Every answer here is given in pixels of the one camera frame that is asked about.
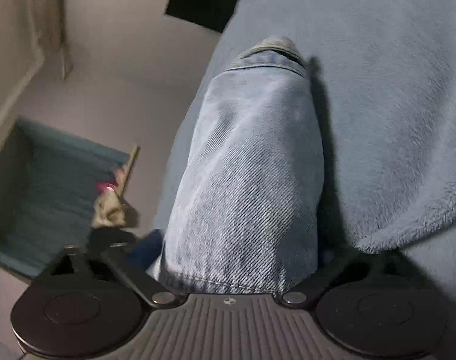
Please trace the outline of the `teal window curtain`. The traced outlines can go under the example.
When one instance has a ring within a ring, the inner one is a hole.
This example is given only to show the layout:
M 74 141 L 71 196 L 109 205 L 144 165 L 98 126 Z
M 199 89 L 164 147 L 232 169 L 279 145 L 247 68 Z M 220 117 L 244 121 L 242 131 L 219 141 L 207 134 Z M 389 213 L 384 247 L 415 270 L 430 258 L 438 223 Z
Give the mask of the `teal window curtain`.
M 64 245 L 84 245 L 98 184 L 129 154 L 28 119 L 0 150 L 0 266 L 32 279 Z

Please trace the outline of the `wooden shelf with clutter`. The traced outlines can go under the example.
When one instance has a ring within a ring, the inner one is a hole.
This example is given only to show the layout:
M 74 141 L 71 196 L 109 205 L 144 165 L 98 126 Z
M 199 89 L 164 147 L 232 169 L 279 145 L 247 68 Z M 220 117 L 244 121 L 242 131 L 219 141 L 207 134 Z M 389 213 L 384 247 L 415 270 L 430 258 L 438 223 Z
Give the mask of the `wooden shelf with clutter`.
M 139 145 L 133 147 L 128 161 L 114 171 L 112 182 L 103 181 L 98 184 L 99 196 L 94 202 L 92 228 L 136 228 L 138 226 L 138 212 L 126 201 L 125 190 L 138 159 L 139 150 Z

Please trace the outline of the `blue fleece bed blanket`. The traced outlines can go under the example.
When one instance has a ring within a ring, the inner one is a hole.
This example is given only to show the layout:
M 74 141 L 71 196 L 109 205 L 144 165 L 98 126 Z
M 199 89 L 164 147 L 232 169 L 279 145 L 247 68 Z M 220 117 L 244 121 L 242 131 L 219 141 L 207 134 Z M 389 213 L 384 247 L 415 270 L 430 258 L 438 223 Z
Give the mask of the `blue fleece bed blanket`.
M 156 228 L 210 81 L 273 37 L 308 72 L 323 144 L 318 244 L 456 258 L 456 0 L 239 0 L 176 135 Z

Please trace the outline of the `light blue denim shirt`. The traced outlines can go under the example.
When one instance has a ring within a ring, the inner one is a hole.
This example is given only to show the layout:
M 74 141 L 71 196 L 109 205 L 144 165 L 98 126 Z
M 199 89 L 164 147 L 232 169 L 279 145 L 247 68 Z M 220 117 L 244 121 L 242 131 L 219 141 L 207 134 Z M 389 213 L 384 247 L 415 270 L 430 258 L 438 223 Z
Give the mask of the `light blue denim shirt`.
M 318 266 L 323 144 L 295 44 L 267 38 L 204 92 L 151 274 L 200 293 L 282 293 Z

